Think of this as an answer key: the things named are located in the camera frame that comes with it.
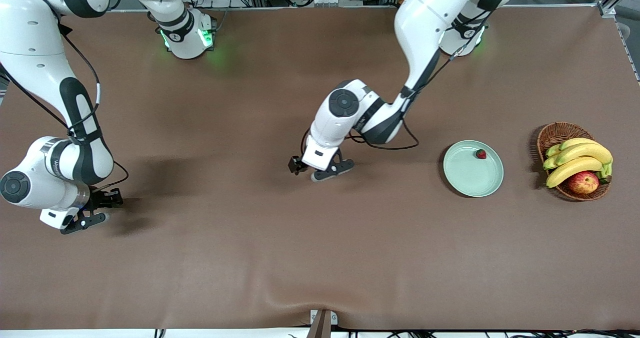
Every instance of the bunch of bananas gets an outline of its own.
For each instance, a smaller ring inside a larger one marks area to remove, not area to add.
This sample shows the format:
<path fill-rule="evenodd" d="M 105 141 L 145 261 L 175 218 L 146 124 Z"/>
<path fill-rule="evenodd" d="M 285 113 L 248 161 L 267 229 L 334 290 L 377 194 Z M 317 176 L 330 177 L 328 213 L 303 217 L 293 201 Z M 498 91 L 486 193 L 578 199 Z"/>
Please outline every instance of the bunch of bananas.
<path fill-rule="evenodd" d="M 546 151 L 545 170 L 555 169 L 546 179 L 549 188 L 557 187 L 570 176 L 583 171 L 594 171 L 601 180 L 611 176 L 613 156 L 601 144 L 586 139 L 569 139 Z"/>

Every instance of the brown tablecloth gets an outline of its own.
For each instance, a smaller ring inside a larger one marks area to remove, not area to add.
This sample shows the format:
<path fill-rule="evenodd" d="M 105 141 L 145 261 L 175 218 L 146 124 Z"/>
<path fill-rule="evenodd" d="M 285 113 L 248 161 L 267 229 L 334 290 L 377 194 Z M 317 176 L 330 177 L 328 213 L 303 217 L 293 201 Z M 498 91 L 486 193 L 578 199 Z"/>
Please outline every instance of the brown tablecloth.
<path fill-rule="evenodd" d="M 360 78 L 395 98 L 408 69 L 394 13 L 231 12 L 215 52 L 192 61 L 167 53 L 144 14 L 65 18 L 102 80 L 126 203 L 63 236 L 1 202 L 0 327 L 293 326 L 330 308 L 361 329 L 640 328 L 640 89 L 596 8 L 500 9 L 413 106 L 418 148 L 346 142 L 352 172 L 290 174 L 336 84 Z M 530 137 L 553 121 L 613 152 L 606 197 L 569 203 L 540 188 Z M 14 88 L 0 131 L 2 172 L 34 139 L 64 135 Z M 502 158 L 492 196 L 443 182 L 444 151 L 462 139 Z"/>

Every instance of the yellow banana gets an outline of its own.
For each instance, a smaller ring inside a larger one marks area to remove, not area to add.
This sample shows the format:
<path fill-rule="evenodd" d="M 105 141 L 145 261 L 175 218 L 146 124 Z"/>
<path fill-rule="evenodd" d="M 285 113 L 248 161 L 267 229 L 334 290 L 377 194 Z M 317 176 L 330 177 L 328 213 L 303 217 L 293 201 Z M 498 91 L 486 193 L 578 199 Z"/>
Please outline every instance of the yellow banana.
<path fill-rule="evenodd" d="M 556 156 L 551 156 L 550 158 L 547 158 L 544 163 L 542 163 L 542 168 L 546 171 L 551 170 L 551 169 L 555 169 L 558 166 L 556 165 Z"/>
<path fill-rule="evenodd" d="M 586 139 L 586 138 L 573 138 L 573 139 L 569 139 L 565 142 L 562 142 L 560 144 L 555 144 L 554 146 L 552 146 L 551 148 L 546 150 L 546 157 L 550 158 L 553 155 L 557 155 L 560 153 L 560 151 L 565 150 L 566 148 L 569 148 L 569 146 L 574 146 L 577 144 L 583 144 L 583 143 L 592 143 L 592 144 L 598 144 L 598 142 L 595 142 L 594 140 L 591 139 Z"/>
<path fill-rule="evenodd" d="M 556 155 L 557 153 L 560 153 L 560 146 L 562 144 L 555 144 L 554 146 L 552 146 L 551 148 L 546 150 L 546 157 L 550 158 L 553 155 Z"/>
<path fill-rule="evenodd" d="M 580 156 L 592 156 L 602 164 L 608 164 L 613 161 L 610 151 L 604 146 L 600 144 L 580 143 L 560 151 L 560 153 L 555 156 L 555 164 L 566 164 Z"/>
<path fill-rule="evenodd" d="M 592 158 L 590 156 L 576 158 L 567 164 L 560 165 L 555 171 L 553 171 L 553 173 L 551 173 L 551 175 L 546 179 L 546 185 L 549 188 L 554 188 L 567 180 L 570 176 L 578 174 L 579 172 L 601 171 L 602 169 L 602 163 L 596 158 Z"/>
<path fill-rule="evenodd" d="M 565 150 L 566 148 L 569 148 L 569 146 L 574 146 L 574 145 L 583 144 L 583 143 L 592 143 L 592 144 L 600 145 L 598 142 L 596 142 L 594 140 L 591 140 L 591 139 L 573 138 L 573 139 L 569 139 L 569 140 L 563 142 L 562 144 L 560 144 L 560 150 Z"/>

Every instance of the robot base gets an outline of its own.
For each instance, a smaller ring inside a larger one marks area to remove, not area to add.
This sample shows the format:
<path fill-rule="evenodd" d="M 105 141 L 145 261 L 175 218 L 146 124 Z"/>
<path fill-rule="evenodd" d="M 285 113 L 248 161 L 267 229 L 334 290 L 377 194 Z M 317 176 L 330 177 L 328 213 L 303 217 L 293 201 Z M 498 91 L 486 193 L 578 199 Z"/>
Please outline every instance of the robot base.
<path fill-rule="evenodd" d="M 165 36 L 162 30 L 158 32 L 164 38 L 164 46 L 180 59 L 194 59 L 205 51 L 213 51 L 216 39 L 218 22 L 208 14 L 198 10 L 190 9 L 194 17 L 194 28 L 187 33 L 182 41 L 172 41 L 172 34 Z"/>

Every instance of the black bracket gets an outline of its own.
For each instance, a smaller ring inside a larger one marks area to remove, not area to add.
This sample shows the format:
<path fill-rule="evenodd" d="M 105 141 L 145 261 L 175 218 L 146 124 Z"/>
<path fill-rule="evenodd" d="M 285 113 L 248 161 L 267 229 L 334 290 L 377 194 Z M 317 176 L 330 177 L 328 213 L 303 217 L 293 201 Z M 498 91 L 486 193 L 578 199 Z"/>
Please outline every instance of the black bracket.
<path fill-rule="evenodd" d="M 343 160 L 343 154 L 341 153 L 340 149 L 336 151 L 333 157 L 334 159 L 331 160 L 326 171 L 315 171 L 311 176 L 311 180 L 315 182 L 327 180 L 339 176 L 340 174 L 345 174 L 346 172 L 352 170 L 355 166 L 353 160 Z"/>
<path fill-rule="evenodd" d="M 75 221 L 71 221 L 66 228 L 60 229 L 60 233 L 62 234 L 71 234 L 75 233 L 79 230 L 85 230 L 90 226 L 94 226 L 96 224 L 100 224 L 101 222 L 107 221 L 107 215 L 105 213 L 98 213 L 96 215 L 89 215 L 89 217 L 85 217 L 82 213 L 78 213 L 78 219 Z"/>
<path fill-rule="evenodd" d="M 90 226 L 106 222 L 109 219 L 107 213 L 94 214 L 94 210 L 98 208 L 118 208 L 123 203 L 122 195 L 119 188 L 114 188 L 110 192 L 98 190 L 91 192 L 89 201 L 83 206 L 77 214 L 77 219 L 73 220 L 71 215 L 68 217 L 70 221 L 64 229 L 60 229 L 62 234 L 71 234 L 76 231 L 85 230 Z M 89 212 L 89 217 L 85 216 L 85 212 Z"/>

